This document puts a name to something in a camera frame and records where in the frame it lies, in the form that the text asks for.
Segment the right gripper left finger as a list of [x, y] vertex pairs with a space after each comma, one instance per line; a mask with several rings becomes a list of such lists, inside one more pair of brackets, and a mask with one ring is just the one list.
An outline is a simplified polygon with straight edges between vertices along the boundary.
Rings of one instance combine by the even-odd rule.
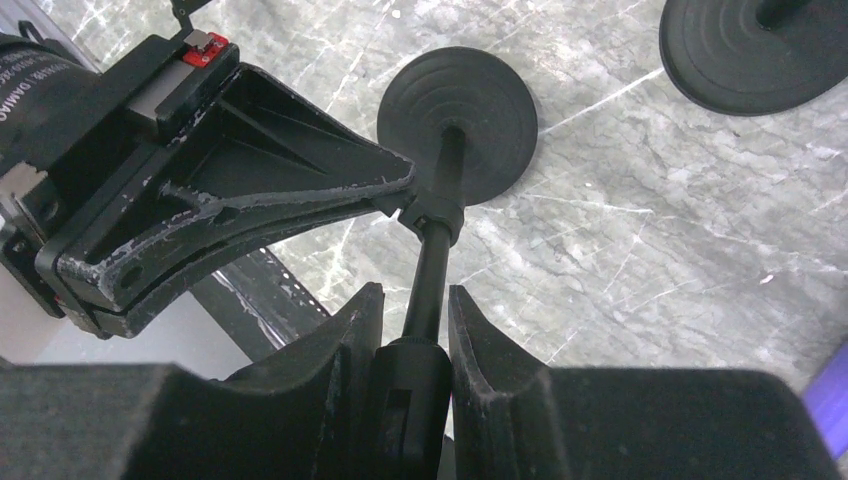
[[229, 378], [179, 366], [1, 372], [5, 479], [351, 479], [384, 293]]

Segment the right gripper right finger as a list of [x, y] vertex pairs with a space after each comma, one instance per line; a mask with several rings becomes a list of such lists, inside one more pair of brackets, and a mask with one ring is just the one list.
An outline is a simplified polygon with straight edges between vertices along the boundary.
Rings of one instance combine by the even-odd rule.
[[799, 397], [754, 370], [553, 367], [449, 290], [461, 479], [836, 479]]

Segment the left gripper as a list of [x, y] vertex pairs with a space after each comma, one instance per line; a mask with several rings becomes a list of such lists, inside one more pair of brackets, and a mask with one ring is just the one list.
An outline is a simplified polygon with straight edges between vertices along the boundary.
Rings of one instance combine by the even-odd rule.
[[413, 187], [409, 160], [246, 63], [168, 145], [137, 145], [145, 125], [125, 108], [170, 65], [198, 81], [239, 63], [226, 38], [186, 36], [152, 35], [104, 74], [1, 37], [1, 262], [47, 315], [102, 338], [135, 337], [222, 266], [398, 208]]

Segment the black round-base stand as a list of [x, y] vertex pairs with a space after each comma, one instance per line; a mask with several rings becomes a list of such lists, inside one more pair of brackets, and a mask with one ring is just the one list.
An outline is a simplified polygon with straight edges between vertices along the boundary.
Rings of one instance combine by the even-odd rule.
[[805, 104], [847, 77], [844, 1], [668, 1], [659, 51], [693, 103], [734, 116]]
[[379, 143], [415, 164], [400, 213], [421, 242], [401, 336], [375, 352], [356, 457], [361, 479], [433, 479], [452, 366], [438, 342], [448, 259], [469, 205], [509, 190], [537, 144], [532, 95], [505, 61], [451, 46], [407, 64], [378, 110]]

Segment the purple microphone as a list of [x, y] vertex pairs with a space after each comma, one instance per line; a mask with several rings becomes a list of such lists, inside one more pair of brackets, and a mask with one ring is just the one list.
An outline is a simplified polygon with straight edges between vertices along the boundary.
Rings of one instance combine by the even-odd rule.
[[847, 452], [847, 343], [813, 379], [803, 400], [831, 457], [838, 460]]

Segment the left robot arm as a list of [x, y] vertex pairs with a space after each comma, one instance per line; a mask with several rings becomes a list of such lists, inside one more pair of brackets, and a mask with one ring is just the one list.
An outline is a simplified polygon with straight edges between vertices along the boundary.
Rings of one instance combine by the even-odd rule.
[[103, 73], [1, 38], [1, 257], [97, 337], [256, 249], [405, 207], [414, 176], [220, 36], [153, 35]]

